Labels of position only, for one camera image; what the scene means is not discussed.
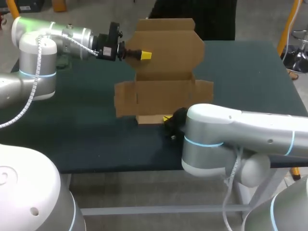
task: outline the robotic arm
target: robotic arm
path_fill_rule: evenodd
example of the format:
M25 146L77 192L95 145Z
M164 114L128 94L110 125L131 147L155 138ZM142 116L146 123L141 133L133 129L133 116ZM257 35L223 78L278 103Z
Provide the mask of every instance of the robotic arm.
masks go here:
M230 175L233 147L242 146L235 180L258 186L269 173L269 154L308 157L307 124L306 117L193 105L187 113L182 166L200 177Z
M128 56L141 60L142 56L141 50L126 50L124 42L118 42L122 37L118 23L110 24L109 34L95 36L88 28L18 17L13 23L12 41L20 50L20 70L0 74L0 109L28 99L36 76L39 36L42 36L41 60L34 101L48 99L55 93L57 53L68 53L82 60L93 55L108 61Z

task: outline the yellow pole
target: yellow pole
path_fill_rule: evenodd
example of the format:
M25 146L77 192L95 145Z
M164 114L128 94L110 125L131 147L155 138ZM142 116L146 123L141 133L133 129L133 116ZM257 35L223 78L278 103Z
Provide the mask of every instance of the yellow pole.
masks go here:
M284 30L283 30L283 33L281 35L281 38L280 38L280 41L279 41L279 44L278 44L278 47L277 47L277 52L279 55L282 54L283 52L283 49L284 49L284 46L286 45L287 43L287 38L288 38L288 29L289 29L289 25L295 15L295 12L296 12L296 9L297 9L297 6L298 4L302 4L303 0L294 0L294 3L293 3L293 7L292 7L292 10L289 14L289 17L288 17L288 21L287 23L285 24L284 26Z
M18 12L17 6L15 4L15 1L14 0L6 0L6 4L8 5L8 8L10 9L10 12L13 16L13 19L18 18L19 12Z

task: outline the cardboard box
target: cardboard box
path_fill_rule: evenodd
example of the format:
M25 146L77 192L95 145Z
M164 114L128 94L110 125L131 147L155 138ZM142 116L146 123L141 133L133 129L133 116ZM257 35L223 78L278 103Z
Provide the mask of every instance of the cardboard box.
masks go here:
M152 59L126 59L136 76L135 81L115 84L117 117L162 123L164 115L181 107L212 101L213 83L195 80L192 72L204 56L193 19L141 19L126 48L152 52Z

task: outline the yellow object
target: yellow object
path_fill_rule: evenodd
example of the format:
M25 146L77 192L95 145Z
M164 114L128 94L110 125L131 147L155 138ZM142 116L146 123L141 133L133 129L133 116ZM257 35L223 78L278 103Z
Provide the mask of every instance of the yellow object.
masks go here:
M15 1L14 0L6 0L6 4L8 5L8 8L10 9L10 12L13 16L13 19L18 18L19 12L18 12L17 6L15 4Z
M165 115L164 118L163 118L164 122L167 121L167 120L169 120L171 117L172 117L171 115L168 115L168 116Z
M151 58L152 58L151 52L146 52L146 51L141 52L141 59L140 60L151 59Z
M289 14L287 23L284 26L283 33L281 35L280 41L279 41L278 46L277 46L277 52L278 52L279 55L282 54L284 46L286 45L286 41L287 41L287 38L289 36L288 35L289 26L290 26L290 23L292 22L292 19L293 19L294 15L295 15L296 9L297 9L299 4L302 4L302 2L303 2L303 0L300 0L300 1L294 0L292 10L291 10L291 12Z

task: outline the white robotic arm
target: white robotic arm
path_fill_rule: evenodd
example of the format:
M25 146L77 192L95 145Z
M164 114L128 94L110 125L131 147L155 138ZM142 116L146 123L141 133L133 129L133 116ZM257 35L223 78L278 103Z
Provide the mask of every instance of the white robotic arm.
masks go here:
M187 113L182 166L195 175L229 175L234 146L244 154L235 180L258 186L268 175L267 155L308 158L308 118L245 112L212 104L196 104Z

